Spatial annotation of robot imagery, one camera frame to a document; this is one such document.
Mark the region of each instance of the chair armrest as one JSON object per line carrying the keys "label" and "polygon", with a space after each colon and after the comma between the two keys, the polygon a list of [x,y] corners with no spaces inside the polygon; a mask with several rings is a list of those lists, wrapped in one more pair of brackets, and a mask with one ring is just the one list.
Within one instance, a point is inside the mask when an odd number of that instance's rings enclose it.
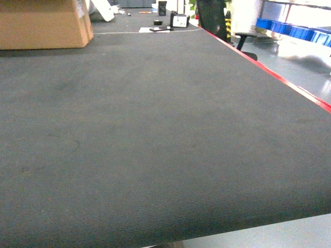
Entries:
{"label": "chair armrest", "polygon": [[238,35],[238,36],[240,36],[240,37],[244,37],[244,36],[246,36],[246,37],[257,37],[257,35],[254,35],[254,34],[252,34],[252,33],[235,33],[235,35]]}

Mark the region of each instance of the yellow and black stripe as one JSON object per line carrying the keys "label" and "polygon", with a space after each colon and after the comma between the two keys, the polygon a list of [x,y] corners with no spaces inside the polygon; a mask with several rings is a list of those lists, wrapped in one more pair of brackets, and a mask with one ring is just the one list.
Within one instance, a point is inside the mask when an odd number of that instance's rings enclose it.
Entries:
{"label": "yellow and black stripe", "polygon": [[231,41],[231,12],[228,11],[225,15],[225,25],[227,27],[227,41]]}

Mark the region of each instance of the blue storage bin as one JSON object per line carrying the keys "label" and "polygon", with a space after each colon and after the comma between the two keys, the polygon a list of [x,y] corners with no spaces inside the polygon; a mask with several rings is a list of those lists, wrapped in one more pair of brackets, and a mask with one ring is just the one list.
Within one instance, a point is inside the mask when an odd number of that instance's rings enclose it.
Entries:
{"label": "blue storage bin", "polygon": [[308,29],[306,27],[292,26],[290,36],[301,40],[311,41],[314,35],[314,30]]}
{"label": "blue storage bin", "polygon": [[321,45],[329,45],[330,39],[331,39],[330,34],[315,30],[314,35],[311,38],[311,42],[321,44]]}
{"label": "blue storage bin", "polygon": [[271,25],[273,24],[272,20],[258,18],[257,27],[261,27],[264,29],[271,29]]}
{"label": "blue storage bin", "polygon": [[287,23],[273,21],[273,24],[271,26],[271,30],[276,32],[276,33],[289,35],[291,30],[292,30],[292,25],[287,24]]}

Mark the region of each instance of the small device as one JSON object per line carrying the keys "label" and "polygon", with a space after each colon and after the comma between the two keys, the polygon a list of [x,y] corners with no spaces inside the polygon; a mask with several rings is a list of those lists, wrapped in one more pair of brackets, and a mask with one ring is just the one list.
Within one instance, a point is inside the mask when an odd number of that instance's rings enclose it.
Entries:
{"label": "small device", "polygon": [[163,21],[160,21],[160,20],[154,21],[154,25],[162,25],[162,24],[163,24]]}
{"label": "small device", "polygon": [[189,24],[189,20],[189,15],[178,14],[176,11],[172,11],[170,14],[171,27],[187,27]]}

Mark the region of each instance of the desk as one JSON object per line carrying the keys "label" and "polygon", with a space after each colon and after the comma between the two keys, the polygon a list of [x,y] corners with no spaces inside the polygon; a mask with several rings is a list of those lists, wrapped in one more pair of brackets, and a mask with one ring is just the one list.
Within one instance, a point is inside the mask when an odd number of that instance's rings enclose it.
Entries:
{"label": "desk", "polygon": [[331,212],[327,106],[202,29],[110,33],[1,51],[1,247],[143,247]]}

